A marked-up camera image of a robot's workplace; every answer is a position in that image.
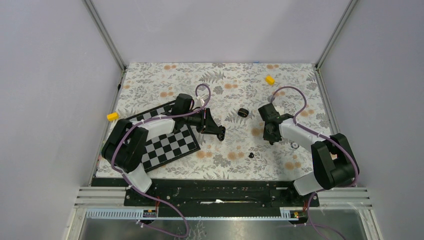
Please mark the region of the black earbud charging case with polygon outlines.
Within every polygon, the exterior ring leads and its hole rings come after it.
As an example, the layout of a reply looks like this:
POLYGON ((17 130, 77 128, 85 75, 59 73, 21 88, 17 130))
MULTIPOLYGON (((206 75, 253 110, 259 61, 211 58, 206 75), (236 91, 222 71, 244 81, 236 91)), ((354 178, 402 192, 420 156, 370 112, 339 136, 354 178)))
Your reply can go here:
POLYGON ((220 142, 222 142, 225 139, 225 134, 226 134, 226 128, 224 126, 220 126, 219 127, 220 133, 217 134, 217 138, 220 142))

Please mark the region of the black oval case lid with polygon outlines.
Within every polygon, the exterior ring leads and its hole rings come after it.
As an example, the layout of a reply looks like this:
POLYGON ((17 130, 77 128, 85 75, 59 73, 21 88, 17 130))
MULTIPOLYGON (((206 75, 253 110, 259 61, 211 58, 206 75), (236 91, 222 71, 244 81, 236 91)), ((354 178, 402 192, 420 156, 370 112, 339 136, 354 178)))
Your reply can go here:
POLYGON ((245 108, 239 108, 237 111, 237 115, 242 117, 242 118, 247 118, 249 115, 249 111, 245 108))

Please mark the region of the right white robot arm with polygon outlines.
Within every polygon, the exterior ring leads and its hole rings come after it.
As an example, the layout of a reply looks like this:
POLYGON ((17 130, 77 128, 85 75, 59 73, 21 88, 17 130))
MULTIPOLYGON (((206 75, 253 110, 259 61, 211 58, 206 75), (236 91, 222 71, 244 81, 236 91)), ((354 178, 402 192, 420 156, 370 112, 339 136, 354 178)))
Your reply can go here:
POLYGON ((301 205, 307 195, 319 190, 341 186, 359 174, 346 136, 338 133, 329 137, 306 130, 288 113, 280 114, 272 103, 258 109, 264 121, 263 139, 271 145, 287 139, 308 150, 312 157, 312 172, 290 184, 287 201, 301 205))

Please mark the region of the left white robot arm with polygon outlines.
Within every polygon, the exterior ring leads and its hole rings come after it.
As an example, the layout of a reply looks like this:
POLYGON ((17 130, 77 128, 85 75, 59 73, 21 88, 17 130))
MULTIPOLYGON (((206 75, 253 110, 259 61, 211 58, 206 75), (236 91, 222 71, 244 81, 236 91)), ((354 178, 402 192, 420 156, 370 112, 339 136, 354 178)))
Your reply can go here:
POLYGON ((194 99, 181 93, 170 112, 138 123, 120 119, 101 150, 101 156, 137 190, 135 197, 144 206, 155 200, 155 192, 150 188, 152 180, 142 164, 142 151, 147 141, 173 134, 183 126, 195 126, 199 133, 215 135, 219 141, 225 139, 226 129, 215 123, 210 109, 204 106, 192 108, 193 105, 194 99))

